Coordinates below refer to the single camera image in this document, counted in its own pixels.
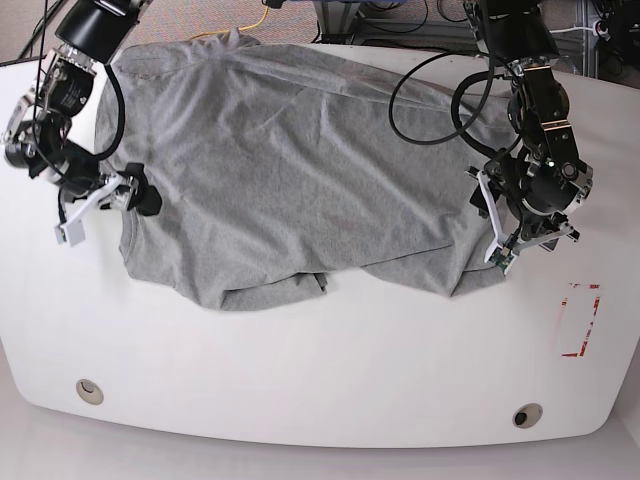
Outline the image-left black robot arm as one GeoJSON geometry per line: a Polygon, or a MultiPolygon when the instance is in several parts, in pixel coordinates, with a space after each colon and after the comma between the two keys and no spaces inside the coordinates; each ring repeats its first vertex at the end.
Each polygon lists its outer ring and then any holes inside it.
{"type": "Polygon", "coordinates": [[[135,210],[157,215],[162,206],[144,167],[129,163],[113,174],[101,169],[120,145],[125,130],[124,94],[111,61],[138,25],[145,1],[79,1],[55,35],[61,44],[38,65],[36,79],[19,100],[1,137],[9,165],[46,179],[58,189],[58,212],[69,224],[65,206],[76,200],[95,201],[101,209],[135,210]],[[91,153],[69,140],[72,119],[86,105],[95,81],[95,64],[103,65],[116,97],[116,131],[111,143],[91,153]]]}

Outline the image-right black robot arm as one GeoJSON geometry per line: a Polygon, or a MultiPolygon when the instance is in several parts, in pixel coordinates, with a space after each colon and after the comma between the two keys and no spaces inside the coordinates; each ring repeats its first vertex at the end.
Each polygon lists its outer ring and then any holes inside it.
{"type": "Polygon", "coordinates": [[[580,234],[568,216],[582,206],[593,186],[593,169],[579,155],[569,122],[569,98],[555,79],[551,63],[560,53],[535,1],[466,1],[463,4],[478,53],[488,68],[465,78],[451,99],[453,133],[486,157],[468,170],[478,183],[470,200],[490,220],[494,238],[485,260],[508,271],[521,252],[540,246],[554,250],[557,241],[580,234]],[[516,133],[501,149],[469,134],[483,108],[462,120],[467,90],[478,83],[492,88],[497,79],[511,85],[507,116],[516,133]]]}

